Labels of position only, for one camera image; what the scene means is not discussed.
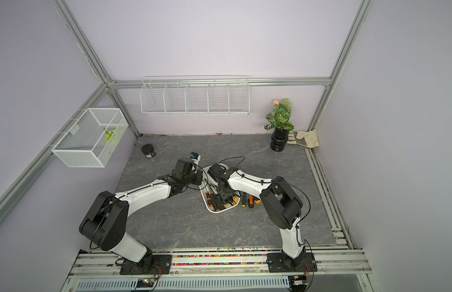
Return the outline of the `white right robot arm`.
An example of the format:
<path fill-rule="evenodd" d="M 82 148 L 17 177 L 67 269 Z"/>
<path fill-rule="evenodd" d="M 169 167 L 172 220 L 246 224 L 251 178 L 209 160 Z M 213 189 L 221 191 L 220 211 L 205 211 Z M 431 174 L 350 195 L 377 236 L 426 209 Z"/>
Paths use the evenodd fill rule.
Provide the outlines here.
<path fill-rule="evenodd" d="M 259 199 L 272 223 L 280 229 L 282 249 L 279 254 L 268 255 L 270 272 L 277 272 L 279 268 L 298 271 L 305 267 L 306 250 L 300 232 L 303 202 L 283 177 L 259 178 L 235 167 L 213 164 L 207 178 L 224 200 L 231 199 L 235 193 Z"/>

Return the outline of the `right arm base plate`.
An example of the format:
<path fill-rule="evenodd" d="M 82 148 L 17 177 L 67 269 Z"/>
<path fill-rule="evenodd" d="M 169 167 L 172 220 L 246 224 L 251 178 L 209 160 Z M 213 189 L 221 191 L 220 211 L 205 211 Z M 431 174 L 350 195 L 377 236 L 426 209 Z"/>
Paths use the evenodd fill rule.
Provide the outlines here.
<path fill-rule="evenodd" d="M 295 259 L 284 252 L 268 253 L 266 264 L 270 273 L 308 273 L 318 270 L 314 255 L 307 251 Z"/>

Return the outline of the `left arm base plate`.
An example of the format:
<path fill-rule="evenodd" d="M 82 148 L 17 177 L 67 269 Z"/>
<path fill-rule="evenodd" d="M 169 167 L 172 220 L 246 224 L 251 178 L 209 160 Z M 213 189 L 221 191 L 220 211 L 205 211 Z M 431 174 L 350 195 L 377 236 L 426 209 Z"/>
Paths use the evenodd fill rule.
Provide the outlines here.
<path fill-rule="evenodd" d="M 153 254 L 144 257 L 140 262 L 124 260 L 121 275 L 169 274 L 173 256 L 171 254 Z"/>

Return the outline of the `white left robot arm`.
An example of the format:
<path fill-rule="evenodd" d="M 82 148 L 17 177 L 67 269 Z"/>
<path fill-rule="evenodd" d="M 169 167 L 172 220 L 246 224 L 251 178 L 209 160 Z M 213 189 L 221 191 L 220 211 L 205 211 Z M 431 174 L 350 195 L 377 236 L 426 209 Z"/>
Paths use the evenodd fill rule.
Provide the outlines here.
<path fill-rule="evenodd" d="M 99 193 L 82 220 L 79 232 L 103 251 L 110 251 L 136 264 L 148 263 L 152 251 L 126 232 L 127 219 L 134 212 L 202 183 L 199 156 L 179 159 L 168 175 L 142 187 L 112 194 Z"/>

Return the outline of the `white plastic storage box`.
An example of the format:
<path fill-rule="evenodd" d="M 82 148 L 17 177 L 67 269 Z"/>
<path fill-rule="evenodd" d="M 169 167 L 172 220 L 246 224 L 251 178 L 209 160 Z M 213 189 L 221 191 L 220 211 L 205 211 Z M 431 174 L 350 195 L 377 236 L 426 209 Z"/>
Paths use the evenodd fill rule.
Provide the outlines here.
<path fill-rule="evenodd" d="M 202 171 L 202 182 L 199 186 L 207 210 L 216 214 L 237 207 L 240 194 L 227 182 L 226 174 L 229 167 L 223 163 L 214 164 L 212 171 L 210 167 L 205 167 Z"/>

